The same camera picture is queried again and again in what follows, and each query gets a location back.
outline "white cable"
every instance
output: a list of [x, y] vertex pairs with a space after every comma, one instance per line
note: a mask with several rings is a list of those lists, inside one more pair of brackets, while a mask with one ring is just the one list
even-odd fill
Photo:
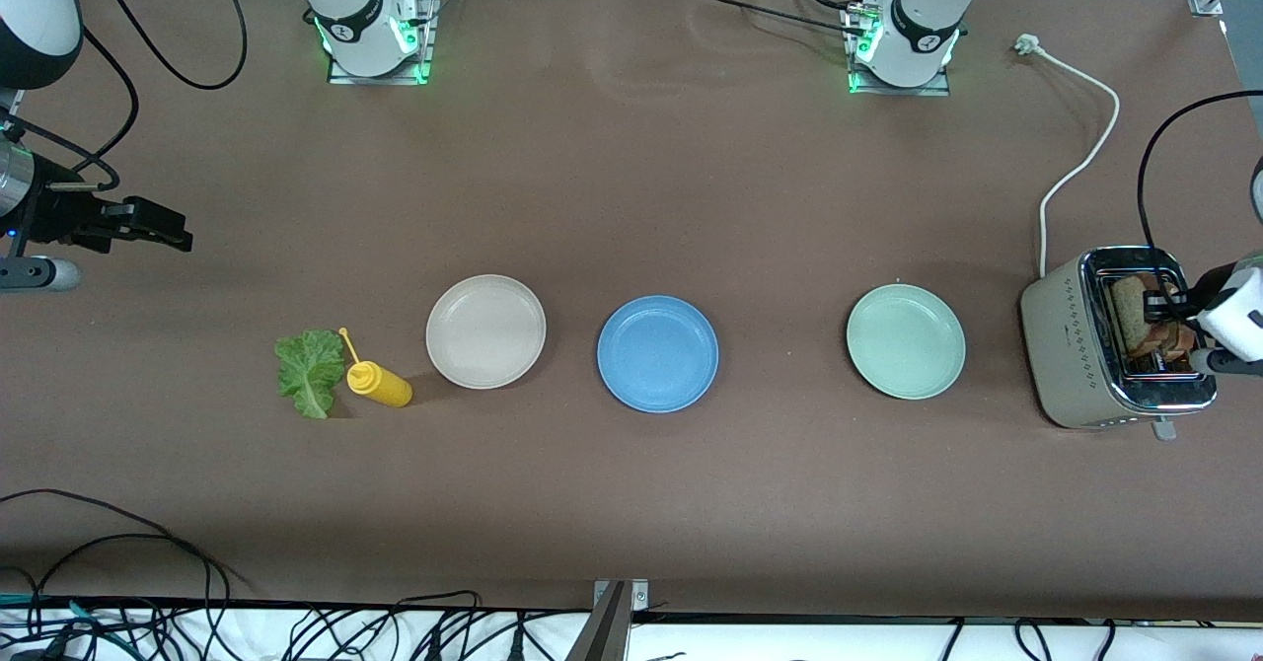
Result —
[[1043, 278], [1048, 273], [1048, 202], [1052, 200], [1052, 197], [1055, 197], [1055, 195], [1057, 195], [1057, 191], [1061, 190], [1061, 186], [1066, 185], [1067, 182], [1070, 182], [1071, 178], [1081, 173], [1082, 169], [1086, 168], [1092, 162], [1092, 159], [1096, 158], [1096, 154], [1100, 153], [1101, 145], [1105, 145], [1105, 140], [1109, 139], [1109, 134], [1114, 131], [1114, 124], [1118, 123], [1118, 111], [1119, 109], [1122, 109], [1123, 102], [1119, 100], [1118, 92], [1115, 92], [1109, 86], [1105, 86], [1105, 83], [1101, 82], [1100, 80], [1087, 76], [1086, 73], [1079, 71], [1075, 67], [1070, 67], [1070, 64], [1062, 62], [1061, 59], [1043, 51], [1043, 47], [1039, 47], [1039, 38], [1033, 34], [1023, 34], [1022, 37], [1019, 37], [1018, 40], [1013, 44], [1013, 49], [1017, 51], [1017, 53], [1023, 57], [1027, 54], [1037, 54], [1038, 57], [1043, 57], [1045, 59], [1047, 59], [1051, 63], [1055, 63], [1062, 70], [1066, 70], [1067, 72], [1080, 78], [1087, 80], [1092, 85], [1096, 85], [1101, 91], [1109, 94], [1110, 99], [1114, 100], [1114, 115], [1110, 116], [1109, 124], [1105, 125], [1105, 130], [1101, 131], [1101, 136], [1099, 140], [1096, 140], [1096, 145], [1092, 147], [1091, 153], [1089, 153], [1087, 157], [1084, 158], [1082, 163], [1075, 166], [1075, 169], [1070, 171], [1068, 173], [1066, 173], [1063, 178], [1057, 181], [1057, 185], [1053, 185], [1052, 188], [1043, 196], [1043, 200], [1039, 201], [1039, 278]]

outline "metal cylinder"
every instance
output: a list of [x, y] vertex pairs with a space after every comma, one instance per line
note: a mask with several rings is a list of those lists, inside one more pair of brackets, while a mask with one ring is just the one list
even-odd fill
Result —
[[35, 179], [35, 158], [25, 148], [0, 138], [0, 217], [16, 207], [32, 181]]

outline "brown table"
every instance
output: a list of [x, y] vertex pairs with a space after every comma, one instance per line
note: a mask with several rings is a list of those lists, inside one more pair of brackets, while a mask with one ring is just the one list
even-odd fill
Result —
[[[710, 0], [460, 0], [431, 86], [330, 87], [301, 0], [242, 1], [249, 64], [202, 94], [111, 0], [85, 0], [141, 90], [110, 157], [119, 195], [186, 212], [196, 248], [48, 248], [83, 286], [4, 300], [0, 489], [157, 518], [248, 576], [244, 597], [472, 586], [581, 605], [592, 579], [635, 576], [667, 609], [1263, 618], [1259, 383], [1223, 380], [1175, 444], [1065, 431], [1038, 413], [1018, 327], [1038, 198], [1109, 104], [1008, 45], [1034, 32], [1123, 97], [1052, 205], [1057, 265], [1139, 241], [1151, 131], [1239, 87], [1219, 24], [1183, 0], [976, 0], [946, 100], [849, 95], [827, 32]], [[226, 0], [131, 4], [188, 73], [231, 68]], [[125, 112], [116, 85], [85, 49], [24, 110], [95, 145]], [[1258, 154], [1244, 102], [1159, 148], [1154, 230], [1191, 273], [1258, 246]], [[539, 294], [549, 341], [519, 383], [471, 392], [434, 373], [423, 329], [485, 272]], [[850, 306], [897, 279], [942, 296], [967, 335], [960, 382], [931, 401], [880, 396], [840, 344]], [[657, 292], [696, 303], [722, 348], [712, 391], [671, 416], [619, 404], [594, 363], [604, 320]], [[337, 326], [419, 402], [344, 388], [335, 418], [301, 420], [272, 343]], [[120, 530], [10, 504], [0, 557], [47, 565]], [[200, 595], [200, 580], [134, 543], [49, 591]]]

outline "yellow bottle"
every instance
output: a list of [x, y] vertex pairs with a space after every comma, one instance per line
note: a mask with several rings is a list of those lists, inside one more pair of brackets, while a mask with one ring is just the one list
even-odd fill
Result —
[[346, 329], [337, 329], [337, 334], [346, 341], [351, 358], [355, 359], [355, 364], [346, 372], [346, 384], [351, 387], [351, 392], [392, 407], [404, 407], [412, 402], [412, 385], [405, 379], [371, 360], [361, 361]]

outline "mint green plate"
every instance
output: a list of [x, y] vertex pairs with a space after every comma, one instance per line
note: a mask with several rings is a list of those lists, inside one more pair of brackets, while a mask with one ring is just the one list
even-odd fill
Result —
[[866, 382], [902, 399], [941, 394], [965, 367], [965, 331], [928, 291], [892, 283], [864, 294], [846, 321], [846, 349]]

